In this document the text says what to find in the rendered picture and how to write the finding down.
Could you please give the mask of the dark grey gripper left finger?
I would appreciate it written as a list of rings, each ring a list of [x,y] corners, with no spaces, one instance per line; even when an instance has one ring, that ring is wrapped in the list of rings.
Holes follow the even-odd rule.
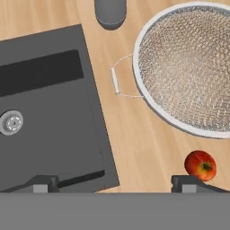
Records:
[[[36,175],[24,184],[3,190],[3,193],[54,193],[59,192],[56,175]]]

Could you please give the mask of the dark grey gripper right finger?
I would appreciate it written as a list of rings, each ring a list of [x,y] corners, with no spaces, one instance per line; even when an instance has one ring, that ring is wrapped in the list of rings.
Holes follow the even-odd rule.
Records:
[[[207,193],[207,192],[224,192],[228,190],[208,185],[198,178],[191,175],[173,175],[171,178],[171,192],[174,193]]]

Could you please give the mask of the red apple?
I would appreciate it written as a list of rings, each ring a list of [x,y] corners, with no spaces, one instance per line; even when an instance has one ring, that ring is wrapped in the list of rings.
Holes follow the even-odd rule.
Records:
[[[215,159],[209,153],[201,150],[192,151],[186,156],[184,168],[189,175],[201,181],[210,181],[217,174]]]

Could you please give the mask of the silver sink drain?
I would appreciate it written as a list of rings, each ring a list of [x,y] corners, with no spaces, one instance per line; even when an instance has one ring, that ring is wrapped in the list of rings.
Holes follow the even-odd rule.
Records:
[[[23,116],[19,111],[6,111],[0,116],[0,133],[12,136],[23,126]]]

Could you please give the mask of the dark grey sink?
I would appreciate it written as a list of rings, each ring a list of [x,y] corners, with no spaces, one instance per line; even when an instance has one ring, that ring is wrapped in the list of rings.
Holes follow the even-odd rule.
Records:
[[[0,116],[23,126],[0,133],[0,192],[56,175],[61,192],[119,185],[81,25],[0,41]]]

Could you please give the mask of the silver mesh colander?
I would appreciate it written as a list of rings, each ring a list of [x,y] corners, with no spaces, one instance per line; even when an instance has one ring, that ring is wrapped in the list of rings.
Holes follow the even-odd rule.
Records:
[[[130,56],[138,97],[159,117],[194,136],[230,138],[230,5],[162,10]]]

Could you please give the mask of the dark grey cylinder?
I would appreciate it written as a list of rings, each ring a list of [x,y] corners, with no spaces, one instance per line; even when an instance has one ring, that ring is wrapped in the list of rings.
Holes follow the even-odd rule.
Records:
[[[114,31],[126,20],[127,0],[94,0],[94,11],[103,29]]]

